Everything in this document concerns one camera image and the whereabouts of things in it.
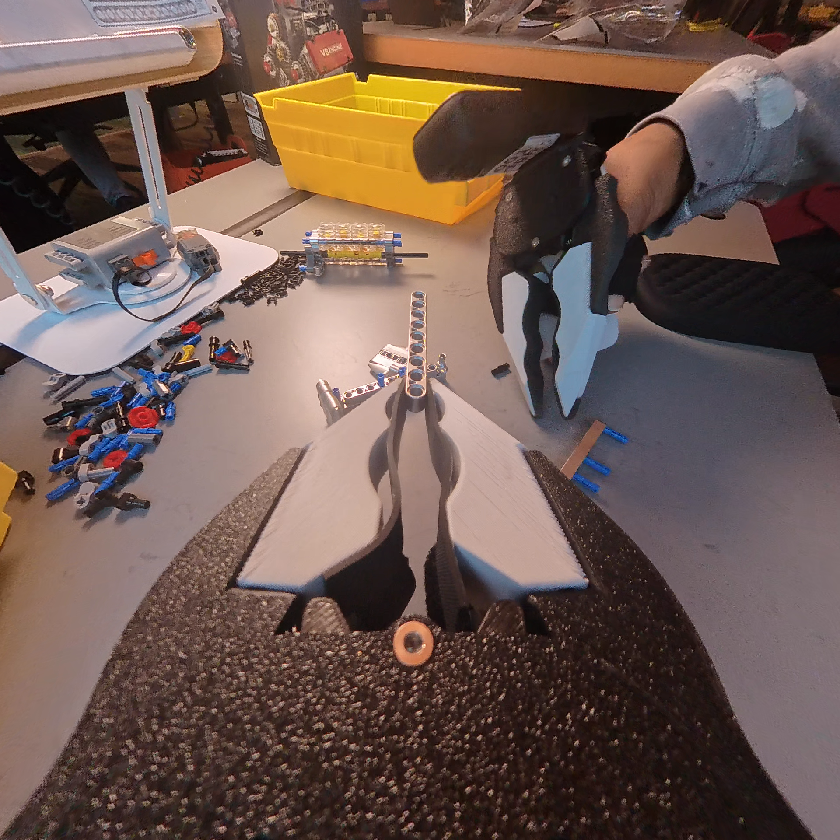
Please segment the white metal stand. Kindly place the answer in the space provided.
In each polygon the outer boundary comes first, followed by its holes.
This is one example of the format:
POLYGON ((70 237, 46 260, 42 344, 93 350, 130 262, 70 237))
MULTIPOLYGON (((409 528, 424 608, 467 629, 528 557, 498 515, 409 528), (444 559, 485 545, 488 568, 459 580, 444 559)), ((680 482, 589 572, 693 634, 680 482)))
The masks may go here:
MULTIPOLYGON (((168 227, 175 240, 151 105, 143 88, 129 89, 124 95, 129 106, 145 189, 150 198, 151 221, 168 227)), ((169 260, 143 274, 132 273, 127 267, 120 268, 113 275, 110 287, 89 288, 64 278, 60 273, 50 282, 37 284, 25 274, 5 233, 1 233, 1 240, 2 269, 12 278, 17 293, 33 307, 62 316, 108 303, 139 317, 142 307, 178 296, 191 283, 192 272, 174 246, 169 260)))

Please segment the open toy instruction booklet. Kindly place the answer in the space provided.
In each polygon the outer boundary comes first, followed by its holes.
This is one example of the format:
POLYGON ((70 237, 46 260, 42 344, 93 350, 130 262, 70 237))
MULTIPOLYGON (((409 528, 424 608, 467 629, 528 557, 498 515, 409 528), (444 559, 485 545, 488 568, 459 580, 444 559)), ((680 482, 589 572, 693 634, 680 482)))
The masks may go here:
POLYGON ((224 16, 206 1, 2 1, 3 73, 79 70, 93 77, 184 67, 184 28, 224 16))

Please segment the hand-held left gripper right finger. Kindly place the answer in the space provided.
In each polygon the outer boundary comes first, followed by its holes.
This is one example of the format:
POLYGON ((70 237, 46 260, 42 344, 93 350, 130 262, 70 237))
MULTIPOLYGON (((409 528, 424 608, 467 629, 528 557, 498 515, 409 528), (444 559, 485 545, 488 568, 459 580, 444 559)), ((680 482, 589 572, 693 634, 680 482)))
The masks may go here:
POLYGON ((430 455, 440 483, 432 617, 476 628, 498 601, 588 585, 519 441, 447 387, 429 383, 430 455))

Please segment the wooden workbench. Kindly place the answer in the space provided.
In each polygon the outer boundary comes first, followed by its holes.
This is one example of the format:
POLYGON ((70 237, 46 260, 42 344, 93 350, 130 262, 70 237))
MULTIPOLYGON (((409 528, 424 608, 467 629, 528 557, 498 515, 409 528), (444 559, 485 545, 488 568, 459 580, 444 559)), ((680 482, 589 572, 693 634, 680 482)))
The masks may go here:
POLYGON ((468 74, 665 93, 681 93, 728 58, 772 57, 726 28, 706 33, 678 28, 664 42, 641 49, 565 45, 536 29, 483 36, 393 22, 365 23, 363 38, 369 68, 393 75, 444 79, 468 74))

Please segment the yellow printed toy box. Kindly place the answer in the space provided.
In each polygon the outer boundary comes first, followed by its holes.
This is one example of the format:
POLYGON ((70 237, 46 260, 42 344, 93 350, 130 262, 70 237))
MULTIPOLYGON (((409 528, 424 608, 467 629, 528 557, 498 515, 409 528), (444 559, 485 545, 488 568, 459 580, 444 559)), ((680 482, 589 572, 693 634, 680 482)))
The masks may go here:
POLYGON ((0 545, 4 545, 7 532, 11 525, 11 518, 6 513, 6 505, 11 497, 13 490, 18 482, 18 473, 16 470, 7 466, 4 462, 0 463, 0 545))

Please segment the pile of colourful toy pieces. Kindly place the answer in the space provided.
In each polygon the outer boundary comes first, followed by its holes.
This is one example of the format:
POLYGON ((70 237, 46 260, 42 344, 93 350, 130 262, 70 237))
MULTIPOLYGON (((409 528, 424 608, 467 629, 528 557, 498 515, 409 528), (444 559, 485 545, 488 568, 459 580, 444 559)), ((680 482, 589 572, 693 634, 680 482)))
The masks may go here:
POLYGON ((76 514, 87 519, 150 508, 150 500, 132 491, 133 483, 174 424, 178 397, 202 376, 244 374, 256 361, 249 339, 213 335, 224 315, 218 303, 202 309, 112 368, 113 382, 88 395, 71 396, 88 383, 84 375, 49 380, 59 385, 59 406, 43 424, 64 442, 47 468, 46 504, 69 500, 76 514))

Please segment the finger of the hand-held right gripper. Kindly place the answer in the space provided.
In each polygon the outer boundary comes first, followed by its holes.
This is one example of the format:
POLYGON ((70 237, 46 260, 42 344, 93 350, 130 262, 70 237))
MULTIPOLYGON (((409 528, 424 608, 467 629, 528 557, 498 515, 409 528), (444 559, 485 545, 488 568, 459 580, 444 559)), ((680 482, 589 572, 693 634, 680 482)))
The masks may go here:
POLYGON ((559 303, 542 275, 513 272, 501 280, 502 335, 531 415, 540 417, 548 374, 556 367, 559 303))
POLYGON ((593 313, 590 305, 592 244, 572 247, 552 272, 552 289, 560 304, 554 343, 559 361, 555 389, 565 417, 570 417, 589 381, 595 356, 618 337, 617 316, 593 313))

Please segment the yellow plastic bin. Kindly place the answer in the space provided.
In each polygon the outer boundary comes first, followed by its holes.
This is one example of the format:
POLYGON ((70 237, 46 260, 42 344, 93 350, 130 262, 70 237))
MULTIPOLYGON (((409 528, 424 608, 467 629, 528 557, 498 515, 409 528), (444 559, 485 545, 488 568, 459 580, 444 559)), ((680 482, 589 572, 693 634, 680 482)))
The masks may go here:
POLYGON ((256 94, 290 186, 384 211, 457 224, 496 200, 500 175, 431 184, 413 137, 448 97, 496 87, 354 74, 256 94))

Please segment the pile of clear plastic bags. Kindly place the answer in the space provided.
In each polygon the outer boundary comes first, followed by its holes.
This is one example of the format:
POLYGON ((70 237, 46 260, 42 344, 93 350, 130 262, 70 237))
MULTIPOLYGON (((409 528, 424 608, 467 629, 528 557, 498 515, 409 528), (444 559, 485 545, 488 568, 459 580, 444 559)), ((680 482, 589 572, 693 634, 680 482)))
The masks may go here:
POLYGON ((507 35, 525 15, 547 4, 548 15, 539 21, 548 36, 562 42, 636 46, 666 39, 679 21, 685 1, 486 1, 465 2, 467 35, 507 35))

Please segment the long grey beam panel assembly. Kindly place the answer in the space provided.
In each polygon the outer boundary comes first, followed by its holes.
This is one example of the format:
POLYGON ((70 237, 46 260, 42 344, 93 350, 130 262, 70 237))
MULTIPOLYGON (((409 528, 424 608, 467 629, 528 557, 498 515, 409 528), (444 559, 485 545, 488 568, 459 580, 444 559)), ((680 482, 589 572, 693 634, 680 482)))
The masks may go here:
POLYGON ((326 417, 327 425, 334 424, 346 413, 357 407, 357 405, 362 404, 370 398, 374 393, 402 378, 405 372, 406 368, 399 375, 389 377, 388 379, 380 377, 370 383, 345 390, 332 388, 326 380, 318 380, 316 391, 319 403, 326 417))

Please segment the white base with battery box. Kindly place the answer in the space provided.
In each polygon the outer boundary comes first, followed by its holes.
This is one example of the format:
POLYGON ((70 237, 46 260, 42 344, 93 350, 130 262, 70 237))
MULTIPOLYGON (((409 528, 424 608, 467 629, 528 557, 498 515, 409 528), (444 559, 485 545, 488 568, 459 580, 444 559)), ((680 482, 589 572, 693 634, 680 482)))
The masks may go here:
POLYGON ((222 269, 198 285, 165 320, 148 323, 119 307, 99 303, 60 316, 33 308, 19 295, 1 302, 1 342, 56 371, 89 375, 127 360, 162 333, 192 319, 233 291, 242 280, 273 266, 278 253, 269 246, 203 228, 216 247, 222 269))

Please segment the black printed toy box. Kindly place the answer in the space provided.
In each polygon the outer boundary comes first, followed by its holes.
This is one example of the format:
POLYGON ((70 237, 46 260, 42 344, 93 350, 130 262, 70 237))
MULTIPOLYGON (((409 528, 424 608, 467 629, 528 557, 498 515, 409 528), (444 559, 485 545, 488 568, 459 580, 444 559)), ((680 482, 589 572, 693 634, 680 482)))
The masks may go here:
POLYGON ((220 1, 226 49, 260 159, 280 163, 256 94, 331 75, 365 76, 357 1, 220 1))

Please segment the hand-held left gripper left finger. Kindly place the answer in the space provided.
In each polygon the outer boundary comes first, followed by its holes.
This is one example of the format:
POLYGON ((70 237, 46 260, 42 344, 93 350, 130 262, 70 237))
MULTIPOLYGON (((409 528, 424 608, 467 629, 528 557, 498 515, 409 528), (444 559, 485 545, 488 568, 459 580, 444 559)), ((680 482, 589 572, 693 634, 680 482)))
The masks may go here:
POLYGON ((325 595, 361 631, 403 614, 416 586, 397 471, 404 396, 402 383, 386 387, 310 443, 261 523, 238 587, 304 603, 325 595))

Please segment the pile of black toy pieces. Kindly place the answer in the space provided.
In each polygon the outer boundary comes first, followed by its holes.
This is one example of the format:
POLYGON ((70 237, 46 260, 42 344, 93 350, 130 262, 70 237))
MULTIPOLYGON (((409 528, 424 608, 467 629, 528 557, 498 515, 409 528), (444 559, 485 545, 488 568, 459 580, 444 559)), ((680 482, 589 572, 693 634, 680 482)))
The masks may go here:
POLYGON ((276 303, 302 284, 305 276, 299 264, 298 255, 281 255, 273 266, 243 280, 236 289, 223 297, 222 301, 240 302, 246 307, 253 306, 261 300, 276 303))

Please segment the grey holed beam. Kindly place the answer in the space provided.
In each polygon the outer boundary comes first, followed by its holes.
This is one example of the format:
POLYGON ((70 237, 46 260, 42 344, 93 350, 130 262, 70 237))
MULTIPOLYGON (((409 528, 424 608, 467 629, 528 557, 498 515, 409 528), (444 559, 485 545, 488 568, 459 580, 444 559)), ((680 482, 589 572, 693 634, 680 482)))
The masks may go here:
POLYGON ((575 446, 571 455, 565 460, 560 472, 566 478, 571 479, 574 483, 579 485, 594 494, 600 491, 600 486, 594 481, 590 480, 581 473, 582 467, 587 467, 600 476, 609 476, 611 469, 603 463, 595 460, 591 452, 593 447, 604 436, 616 441, 621 445, 628 443, 628 437, 607 426, 603 421, 596 419, 592 422, 590 428, 585 432, 581 441, 575 446))

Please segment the person's right hand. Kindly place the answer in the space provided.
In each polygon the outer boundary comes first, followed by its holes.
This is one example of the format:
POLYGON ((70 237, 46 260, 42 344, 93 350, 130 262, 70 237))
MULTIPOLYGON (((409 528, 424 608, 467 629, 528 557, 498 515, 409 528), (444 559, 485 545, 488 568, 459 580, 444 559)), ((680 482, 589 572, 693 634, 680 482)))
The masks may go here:
POLYGON ((604 170, 616 179, 616 196, 631 235, 666 224, 694 182, 683 133, 672 122, 655 119, 608 150, 604 170))

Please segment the small grey motor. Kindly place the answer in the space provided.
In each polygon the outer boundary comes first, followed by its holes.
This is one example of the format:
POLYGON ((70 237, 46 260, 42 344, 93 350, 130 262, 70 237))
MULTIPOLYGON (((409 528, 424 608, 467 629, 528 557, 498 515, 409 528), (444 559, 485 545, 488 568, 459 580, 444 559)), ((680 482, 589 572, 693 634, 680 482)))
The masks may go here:
POLYGON ((209 276, 221 270, 215 246, 194 227, 175 232, 175 244, 180 257, 198 276, 209 276))

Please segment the grey beam with blue pins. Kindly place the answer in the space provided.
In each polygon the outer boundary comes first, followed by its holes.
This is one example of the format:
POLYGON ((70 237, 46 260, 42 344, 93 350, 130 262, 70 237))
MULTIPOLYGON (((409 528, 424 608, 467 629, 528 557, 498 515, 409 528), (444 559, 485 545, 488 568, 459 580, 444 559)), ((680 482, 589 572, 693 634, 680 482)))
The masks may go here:
POLYGON ((422 412, 427 402, 426 309, 425 292, 421 290, 412 292, 407 343, 408 358, 403 377, 406 410, 412 413, 422 412))

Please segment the grey desk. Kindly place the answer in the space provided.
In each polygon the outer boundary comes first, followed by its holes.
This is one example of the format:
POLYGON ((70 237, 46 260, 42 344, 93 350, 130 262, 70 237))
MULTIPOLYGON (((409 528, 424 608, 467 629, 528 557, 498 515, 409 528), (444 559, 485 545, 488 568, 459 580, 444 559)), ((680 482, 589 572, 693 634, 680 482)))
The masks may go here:
POLYGON ((838 838, 838 424, 809 355, 687 339, 631 306, 579 412, 533 421, 487 299, 486 207, 448 227, 322 196, 294 205, 279 168, 252 163, 170 200, 178 224, 295 249, 312 224, 380 218, 426 251, 393 276, 304 280, 276 305, 225 306, 212 333, 248 339, 250 373, 199 377, 145 463, 138 517, 78 519, 45 501, 56 446, 41 417, 49 372, 2 376, 2 461, 30 471, 2 550, 2 828, 61 752, 112 647, 168 560, 287 449, 324 426, 315 384, 369 381, 401 343, 410 291, 429 296, 430 354, 494 423, 562 463, 598 418, 612 469, 594 497, 673 588, 766 770, 819 838, 838 838))

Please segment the grey motor block, orange part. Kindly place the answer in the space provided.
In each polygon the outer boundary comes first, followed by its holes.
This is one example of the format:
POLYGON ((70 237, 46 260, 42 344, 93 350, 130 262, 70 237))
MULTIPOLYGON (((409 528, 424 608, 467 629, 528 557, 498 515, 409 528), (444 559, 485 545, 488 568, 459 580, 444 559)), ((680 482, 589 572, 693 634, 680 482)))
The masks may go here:
POLYGON ((45 257, 64 278, 106 288, 120 268, 143 274, 169 260, 174 246, 172 231, 162 224, 114 217, 59 238, 45 257))

